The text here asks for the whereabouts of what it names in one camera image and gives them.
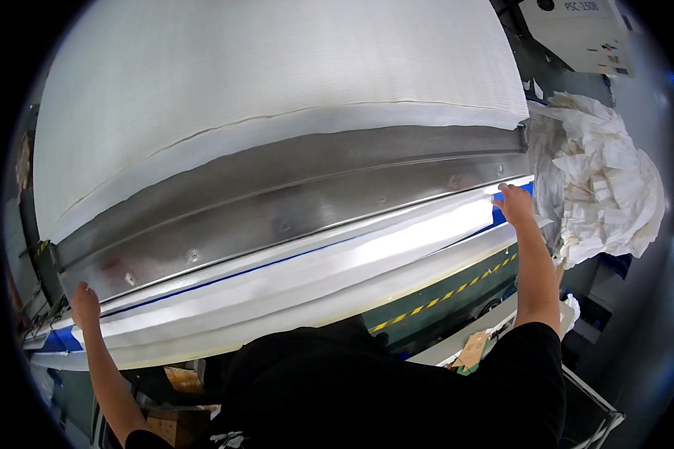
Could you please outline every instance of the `person's left arm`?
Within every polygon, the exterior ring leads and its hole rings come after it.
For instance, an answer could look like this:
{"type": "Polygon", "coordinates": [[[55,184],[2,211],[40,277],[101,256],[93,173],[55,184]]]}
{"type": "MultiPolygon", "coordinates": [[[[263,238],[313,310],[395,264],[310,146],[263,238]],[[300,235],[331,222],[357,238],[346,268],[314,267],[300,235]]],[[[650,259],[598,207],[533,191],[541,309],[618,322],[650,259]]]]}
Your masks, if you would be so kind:
{"type": "Polygon", "coordinates": [[[149,431],[147,421],[105,346],[100,330],[100,303],[95,291],[87,283],[79,283],[72,295],[71,305],[72,319],[82,329],[85,340],[92,390],[110,428],[125,447],[131,432],[149,431]]]}

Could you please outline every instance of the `machine label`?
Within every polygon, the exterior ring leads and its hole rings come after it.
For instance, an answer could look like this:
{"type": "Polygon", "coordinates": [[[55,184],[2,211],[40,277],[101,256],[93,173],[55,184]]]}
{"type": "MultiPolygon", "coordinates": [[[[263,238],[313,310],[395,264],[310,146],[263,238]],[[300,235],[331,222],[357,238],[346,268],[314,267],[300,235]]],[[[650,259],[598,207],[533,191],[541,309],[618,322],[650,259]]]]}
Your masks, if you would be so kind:
{"type": "Polygon", "coordinates": [[[566,1],[564,7],[567,11],[599,11],[599,5],[594,1],[566,1]]]}

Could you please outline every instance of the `metal plate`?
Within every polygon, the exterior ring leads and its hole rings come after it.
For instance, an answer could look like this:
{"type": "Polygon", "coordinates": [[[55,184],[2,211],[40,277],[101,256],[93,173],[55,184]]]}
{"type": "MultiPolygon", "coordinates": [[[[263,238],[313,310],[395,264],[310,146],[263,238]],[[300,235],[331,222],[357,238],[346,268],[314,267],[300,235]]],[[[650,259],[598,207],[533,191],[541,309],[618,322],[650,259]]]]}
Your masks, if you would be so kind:
{"type": "Polygon", "coordinates": [[[519,131],[316,134],[221,157],[148,187],[58,246],[66,291],[107,300],[341,223],[529,173],[519,131]]]}

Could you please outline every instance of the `hand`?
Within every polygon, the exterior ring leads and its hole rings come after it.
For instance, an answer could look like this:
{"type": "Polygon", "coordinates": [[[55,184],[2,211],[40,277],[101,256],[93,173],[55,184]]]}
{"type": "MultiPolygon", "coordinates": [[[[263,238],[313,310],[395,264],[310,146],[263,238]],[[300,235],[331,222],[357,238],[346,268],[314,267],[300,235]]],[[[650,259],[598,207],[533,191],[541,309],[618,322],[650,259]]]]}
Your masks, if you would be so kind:
{"type": "Polygon", "coordinates": [[[100,329],[100,301],[86,282],[80,282],[72,293],[70,314],[75,325],[82,329],[100,329]]]}
{"type": "Polygon", "coordinates": [[[500,184],[498,187],[504,194],[504,200],[493,200],[492,204],[500,208],[504,218],[514,228],[529,223],[536,223],[532,208],[532,197],[529,192],[512,184],[500,184]]]}

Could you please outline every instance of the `yellow and black warning stripe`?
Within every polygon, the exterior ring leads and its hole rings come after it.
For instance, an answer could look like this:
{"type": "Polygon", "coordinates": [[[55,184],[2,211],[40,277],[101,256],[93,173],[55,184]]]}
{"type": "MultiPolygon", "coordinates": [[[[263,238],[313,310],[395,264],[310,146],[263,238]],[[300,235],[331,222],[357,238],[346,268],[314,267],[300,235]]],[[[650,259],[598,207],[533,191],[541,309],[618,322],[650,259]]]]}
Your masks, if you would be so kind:
{"type": "Polygon", "coordinates": [[[507,257],[507,258],[504,260],[504,262],[500,262],[500,263],[497,264],[494,268],[486,270],[484,274],[482,274],[481,276],[475,277],[471,282],[462,285],[461,287],[459,287],[459,288],[456,289],[456,290],[452,290],[451,292],[447,292],[447,294],[445,294],[444,296],[439,297],[439,298],[437,298],[437,299],[435,299],[435,300],[432,300],[432,301],[430,301],[430,302],[428,302],[428,303],[426,303],[426,304],[423,304],[423,305],[421,305],[420,307],[415,308],[414,310],[410,310],[409,312],[403,313],[402,315],[400,315],[400,316],[398,316],[398,317],[396,317],[396,318],[393,318],[393,319],[391,319],[391,320],[389,320],[389,321],[385,321],[385,322],[382,323],[382,324],[378,324],[378,325],[375,326],[374,328],[369,329],[369,332],[370,332],[370,333],[377,332],[378,330],[382,330],[382,329],[386,328],[387,326],[391,326],[391,325],[393,325],[393,324],[395,324],[395,323],[398,323],[399,321],[404,320],[406,317],[411,317],[412,315],[417,315],[417,314],[418,314],[419,312],[421,312],[422,310],[427,310],[427,309],[429,309],[429,308],[432,307],[434,304],[437,304],[438,302],[442,302],[442,301],[446,300],[447,298],[450,298],[453,294],[457,294],[457,293],[461,292],[462,290],[466,289],[467,287],[471,287],[472,285],[475,285],[475,284],[476,284],[477,282],[479,282],[480,280],[483,280],[485,277],[487,277],[488,275],[494,273],[495,271],[497,271],[498,269],[502,268],[504,265],[510,263],[512,260],[514,260],[514,259],[516,259],[516,258],[517,258],[517,255],[516,255],[516,254],[513,254],[511,257],[507,257]]]}
{"type": "Polygon", "coordinates": [[[40,254],[47,248],[47,245],[49,245],[50,240],[45,240],[43,241],[40,246],[37,248],[37,251],[35,252],[35,256],[33,256],[34,260],[37,260],[38,257],[40,257],[40,254]]]}

